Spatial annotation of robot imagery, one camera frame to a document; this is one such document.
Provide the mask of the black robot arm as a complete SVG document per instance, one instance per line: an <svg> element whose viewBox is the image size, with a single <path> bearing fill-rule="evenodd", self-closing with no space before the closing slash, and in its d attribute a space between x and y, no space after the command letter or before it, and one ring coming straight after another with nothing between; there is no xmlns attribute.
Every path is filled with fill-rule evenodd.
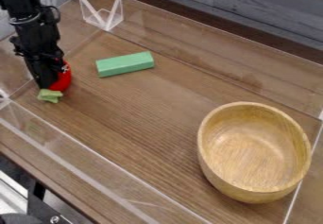
<svg viewBox="0 0 323 224"><path fill-rule="evenodd" d="M0 8L9 14L13 53L24 58L40 89L64 91L71 83L70 65L58 46L60 12L40 0L0 0Z"/></svg>

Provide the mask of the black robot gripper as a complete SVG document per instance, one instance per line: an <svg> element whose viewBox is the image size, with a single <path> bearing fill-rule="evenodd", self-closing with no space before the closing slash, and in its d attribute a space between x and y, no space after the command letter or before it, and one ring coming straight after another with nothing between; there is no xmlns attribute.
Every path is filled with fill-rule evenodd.
<svg viewBox="0 0 323 224"><path fill-rule="evenodd" d="M58 20L11 20L11 25L17 34L11 38L15 54L24 58L39 88L47 89L58 82L64 66L63 51L58 46ZM40 61L47 60L50 62L46 70Z"/></svg>

